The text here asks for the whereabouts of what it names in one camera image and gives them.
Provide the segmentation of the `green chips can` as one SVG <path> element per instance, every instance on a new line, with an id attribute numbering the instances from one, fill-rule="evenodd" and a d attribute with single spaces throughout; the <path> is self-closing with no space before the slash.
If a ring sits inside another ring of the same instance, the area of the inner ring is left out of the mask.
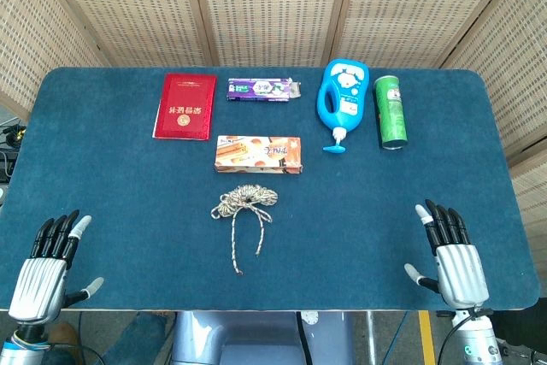
<path id="1" fill-rule="evenodd" d="M 394 75 L 379 77 L 374 82 L 382 147 L 398 150 L 408 143 L 399 79 Z"/>

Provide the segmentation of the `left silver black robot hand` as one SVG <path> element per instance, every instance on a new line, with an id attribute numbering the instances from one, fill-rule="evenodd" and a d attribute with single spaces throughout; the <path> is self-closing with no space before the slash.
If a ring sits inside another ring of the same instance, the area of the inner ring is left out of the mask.
<path id="1" fill-rule="evenodd" d="M 29 257 L 24 261 L 9 306 L 9 316 L 28 326 L 53 321 L 62 309 L 91 298 L 103 285 L 95 278 L 88 286 L 66 293 L 66 280 L 79 242 L 92 217 L 70 215 L 48 219 L 38 230 Z"/>

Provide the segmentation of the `red certificate booklet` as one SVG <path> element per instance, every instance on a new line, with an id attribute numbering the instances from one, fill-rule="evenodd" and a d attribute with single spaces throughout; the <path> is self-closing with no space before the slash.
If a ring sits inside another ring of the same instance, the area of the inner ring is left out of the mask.
<path id="1" fill-rule="evenodd" d="M 216 81 L 212 74 L 167 73 L 152 137 L 208 140 Z"/>

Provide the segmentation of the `blue pump bottle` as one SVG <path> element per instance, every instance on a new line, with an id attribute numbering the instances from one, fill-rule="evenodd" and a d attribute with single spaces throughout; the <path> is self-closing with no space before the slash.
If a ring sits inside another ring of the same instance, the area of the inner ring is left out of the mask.
<path id="1" fill-rule="evenodd" d="M 332 131 L 335 144 L 325 146 L 325 152 L 345 152 L 341 142 L 362 121 L 368 84 L 369 70 L 365 63 L 338 58 L 326 66 L 316 110 L 323 124 Z"/>

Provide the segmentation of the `purple toothpaste box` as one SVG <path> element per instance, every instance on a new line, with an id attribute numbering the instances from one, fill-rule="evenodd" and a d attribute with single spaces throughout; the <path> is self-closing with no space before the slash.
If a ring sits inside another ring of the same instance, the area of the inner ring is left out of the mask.
<path id="1" fill-rule="evenodd" d="M 226 92 L 229 101 L 284 103 L 300 97 L 300 83 L 291 78 L 230 78 Z"/>

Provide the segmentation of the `woven folding screen panel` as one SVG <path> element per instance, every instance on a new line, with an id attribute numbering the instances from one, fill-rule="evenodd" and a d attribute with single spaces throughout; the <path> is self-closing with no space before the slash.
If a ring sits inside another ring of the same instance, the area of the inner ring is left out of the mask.
<path id="1" fill-rule="evenodd" d="M 370 67 L 438 67 L 487 1 L 342 0 L 331 56 Z"/>
<path id="2" fill-rule="evenodd" d="M 217 66 L 208 0 L 64 0 L 113 67 Z"/>
<path id="3" fill-rule="evenodd" d="M 109 62 L 67 0 L 0 0 L 0 105 L 28 120 L 44 77 Z"/>
<path id="4" fill-rule="evenodd" d="M 485 81 L 547 295 L 547 0 L 491 0 L 447 57 Z"/>
<path id="5" fill-rule="evenodd" d="M 216 66 L 319 67 L 343 0 L 198 0 Z"/>

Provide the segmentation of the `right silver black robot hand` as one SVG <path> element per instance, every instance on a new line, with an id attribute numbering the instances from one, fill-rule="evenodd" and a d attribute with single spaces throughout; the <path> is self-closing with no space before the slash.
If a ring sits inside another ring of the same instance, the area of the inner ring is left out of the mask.
<path id="1" fill-rule="evenodd" d="M 477 309 L 490 295 L 477 248 L 471 244 L 466 224 L 453 208 L 427 199 L 415 205 L 436 263 L 434 280 L 406 263 L 406 274 L 418 286 L 439 294 L 455 310 Z"/>

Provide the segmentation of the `orange biscuit box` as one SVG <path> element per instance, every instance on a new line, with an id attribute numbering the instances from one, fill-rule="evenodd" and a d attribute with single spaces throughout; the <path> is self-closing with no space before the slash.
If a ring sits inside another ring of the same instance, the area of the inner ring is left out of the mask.
<path id="1" fill-rule="evenodd" d="M 215 170 L 219 173 L 300 174 L 301 140 L 297 137 L 220 135 Z"/>

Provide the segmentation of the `blue felt table cover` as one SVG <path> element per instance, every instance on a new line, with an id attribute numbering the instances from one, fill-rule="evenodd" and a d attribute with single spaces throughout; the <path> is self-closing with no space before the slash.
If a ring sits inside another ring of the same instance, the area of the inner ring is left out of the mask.
<path id="1" fill-rule="evenodd" d="M 92 217 L 68 291 L 96 277 L 88 309 L 442 309 L 404 271 L 437 274 L 415 213 L 455 209 L 477 247 L 492 309 L 540 294 L 484 81 L 395 68 L 408 144 L 385 150 L 373 96 L 345 153 L 317 116 L 319 68 L 211 68 L 212 138 L 152 137 L 165 68 L 58 68 L 40 86 L 0 207 L 0 309 L 49 218 Z M 288 102 L 229 101 L 230 78 L 291 78 Z M 221 134 L 296 136 L 300 174 L 220 174 Z"/>

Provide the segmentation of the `grey-blue robot torso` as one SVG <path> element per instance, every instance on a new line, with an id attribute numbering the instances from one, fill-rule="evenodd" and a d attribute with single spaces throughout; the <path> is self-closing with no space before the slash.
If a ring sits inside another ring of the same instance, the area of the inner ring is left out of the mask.
<path id="1" fill-rule="evenodd" d="M 347 311 L 179 311 L 169 365 L 356 365 Z"/>

